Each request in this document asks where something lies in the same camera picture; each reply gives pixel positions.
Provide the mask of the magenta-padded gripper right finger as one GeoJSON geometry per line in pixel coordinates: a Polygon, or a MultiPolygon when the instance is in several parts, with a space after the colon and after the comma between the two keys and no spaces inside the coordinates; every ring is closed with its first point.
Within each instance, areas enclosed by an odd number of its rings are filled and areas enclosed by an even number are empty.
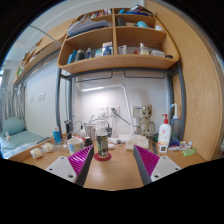
{"type": "Polygon", "coordinates": [[[168,156],[159,157],[137,145],[134,146],[133,155],[144,185],[180,170],[180,167],[168,156]]]}

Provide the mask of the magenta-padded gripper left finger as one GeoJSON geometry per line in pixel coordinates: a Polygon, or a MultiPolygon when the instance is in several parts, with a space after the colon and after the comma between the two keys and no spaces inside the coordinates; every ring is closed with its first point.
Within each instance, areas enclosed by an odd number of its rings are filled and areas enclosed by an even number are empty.
{"type": "Polygon", "coordinates": [[[69,157],[60,156],[46,168],[46,171],[78,186],[83,186],[93,156],[94,147],[90,145],[69,157]]]}

